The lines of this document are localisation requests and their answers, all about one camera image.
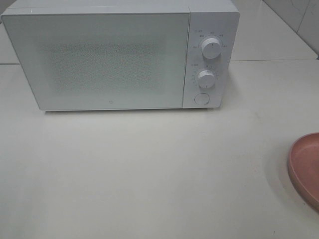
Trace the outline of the white microwave oven body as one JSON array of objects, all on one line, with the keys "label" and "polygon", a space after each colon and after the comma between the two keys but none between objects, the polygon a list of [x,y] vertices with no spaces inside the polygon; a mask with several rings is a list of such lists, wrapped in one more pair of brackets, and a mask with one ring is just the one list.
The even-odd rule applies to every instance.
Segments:
[{"label": "white microwave oven body", "polygon": [[[228,65],[237,31],[239,12],[236,8],[225,6],[218,9],[199,10],[190,6],[175,6],[167,9],[164,6],[96,6],[96,7],[54,7],[54,8],[9,8],[6,15],[86,15],[86,14],[177,14],[188,13],[188,39],[186,47],[185,78],[182,106],[176,109],[217,108],[228,78]],[[214,59],[203,57],[200,44],[208,36],[217,36],[222,42],[221,54]],[[196,74],[202,70],[210,70],[216,74],[215,85],[208,89],[200,88]],[[210,96],[207,105],[195,103],[197,94]]]}]

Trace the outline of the pink round plate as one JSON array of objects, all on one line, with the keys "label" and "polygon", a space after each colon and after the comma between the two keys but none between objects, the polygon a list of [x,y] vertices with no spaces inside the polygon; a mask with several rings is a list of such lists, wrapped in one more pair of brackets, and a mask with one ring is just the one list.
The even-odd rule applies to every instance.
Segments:
[{"label": "pink round plate", "polygon": [[288,175],[298,194],[314,210],[319,210],[319,134],[297,139],[288,155]]}]

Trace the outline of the white microwave door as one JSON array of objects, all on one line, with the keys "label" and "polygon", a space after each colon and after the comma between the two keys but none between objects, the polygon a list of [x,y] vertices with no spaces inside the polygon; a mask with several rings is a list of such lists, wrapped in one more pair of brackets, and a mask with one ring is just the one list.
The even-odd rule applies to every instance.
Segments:
[{"label": "white microwave door", "polygon": [[188,13],[6,15],[44,111],[180,108]]}]

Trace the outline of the upper white power knob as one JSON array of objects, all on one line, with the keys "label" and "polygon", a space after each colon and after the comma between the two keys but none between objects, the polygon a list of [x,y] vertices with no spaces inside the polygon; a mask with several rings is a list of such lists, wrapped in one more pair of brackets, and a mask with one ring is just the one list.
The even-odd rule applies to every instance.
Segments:
[{"label": "upper white power knob", "polygon": [[204,58],[214,59],[221,54],[222,42],[217,36],[208,36],[200,44]]}]

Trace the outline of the round white door button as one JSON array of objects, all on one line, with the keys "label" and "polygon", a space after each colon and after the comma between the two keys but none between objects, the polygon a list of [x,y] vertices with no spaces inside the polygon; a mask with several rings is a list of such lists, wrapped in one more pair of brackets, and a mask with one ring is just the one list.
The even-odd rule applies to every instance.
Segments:
[{"label": "round white door button", "polygon": [[204,106],[209,103],[210,96],[206,93],[200,93],[195,96],[194,101],[196,104]]}]

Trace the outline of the lower white timer knob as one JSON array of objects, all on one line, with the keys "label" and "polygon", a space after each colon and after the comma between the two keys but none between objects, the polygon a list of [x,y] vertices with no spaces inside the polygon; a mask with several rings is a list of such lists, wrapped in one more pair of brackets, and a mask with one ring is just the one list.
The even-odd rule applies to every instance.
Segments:
[{"label": "lower white timer knob", "polygon": [[216,74],[210,70],[202,70],[196,74],[196,81],[200,88],[208,89],[215,85]]}]

